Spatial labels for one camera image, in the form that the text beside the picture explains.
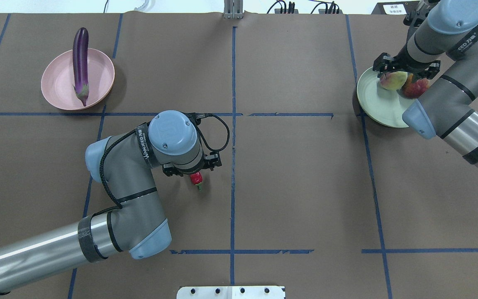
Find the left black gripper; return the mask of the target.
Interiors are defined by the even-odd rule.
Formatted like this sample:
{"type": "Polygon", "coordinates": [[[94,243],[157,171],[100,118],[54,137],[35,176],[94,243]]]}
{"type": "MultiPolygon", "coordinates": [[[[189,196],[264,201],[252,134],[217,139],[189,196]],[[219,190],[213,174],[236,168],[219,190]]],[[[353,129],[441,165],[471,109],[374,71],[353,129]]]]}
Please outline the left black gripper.
{"type": "Polygon", "coordinates": [[[162,172],[166,176],[184,176],[195,174],[203,169],[214,170],[216,167],[222,166],[221,157],[218,152],[210,152],[210,154],[205,154],[200,152],[193,161],[186,164],[174,164],[166,163],[162,165],[162,172]]]}

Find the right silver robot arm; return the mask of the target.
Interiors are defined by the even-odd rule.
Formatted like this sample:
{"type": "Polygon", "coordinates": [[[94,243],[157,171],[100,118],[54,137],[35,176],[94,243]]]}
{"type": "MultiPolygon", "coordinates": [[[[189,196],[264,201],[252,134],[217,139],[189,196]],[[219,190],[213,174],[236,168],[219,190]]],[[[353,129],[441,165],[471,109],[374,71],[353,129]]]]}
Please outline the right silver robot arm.
{"type": "Polygon", "coordinates": [[[402,114],[425,139],[440,137],[478,168],[478,0],[422,0],[406,15],[404,47],[396,56],[382,53],[373,63],[380,74],[406,71],[432,79],[446,54],[453,65],[402,114]]]}

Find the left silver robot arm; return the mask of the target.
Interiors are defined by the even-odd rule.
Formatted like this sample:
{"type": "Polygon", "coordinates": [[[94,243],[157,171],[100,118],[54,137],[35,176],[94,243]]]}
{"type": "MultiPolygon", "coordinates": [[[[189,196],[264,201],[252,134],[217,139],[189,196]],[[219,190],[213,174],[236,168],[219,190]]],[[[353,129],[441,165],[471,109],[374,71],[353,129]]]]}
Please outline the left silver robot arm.
{"type": "Polygon", "coordinates": [[[184,176],[221,166],[221,148],[203,146],[201,120],[213,113],[165,110],[124,135],[88,146],[85,162],[113,206],[0,248],[0,297],[16,288],[129,252],[145,259],[171,243],[152,169],[184,176]]]}

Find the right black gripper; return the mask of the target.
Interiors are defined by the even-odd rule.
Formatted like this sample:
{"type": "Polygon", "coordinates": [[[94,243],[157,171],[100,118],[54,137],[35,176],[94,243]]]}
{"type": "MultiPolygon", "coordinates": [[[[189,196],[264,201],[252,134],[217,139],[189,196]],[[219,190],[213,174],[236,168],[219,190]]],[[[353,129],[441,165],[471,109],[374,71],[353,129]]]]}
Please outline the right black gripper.
{"type": "Polygon", "coordinates": [[[420,62],[408,55],[408,53],[399,53],[397,56],[391,56],[383,52],[374,60],[373,70],[381,74],[393,73],[398,71],[413,74],[413,80],[433,79],[440,72],[441,61],[436,59],[440,54],[431,56],[434,60],[431,62],[420,62]]]}

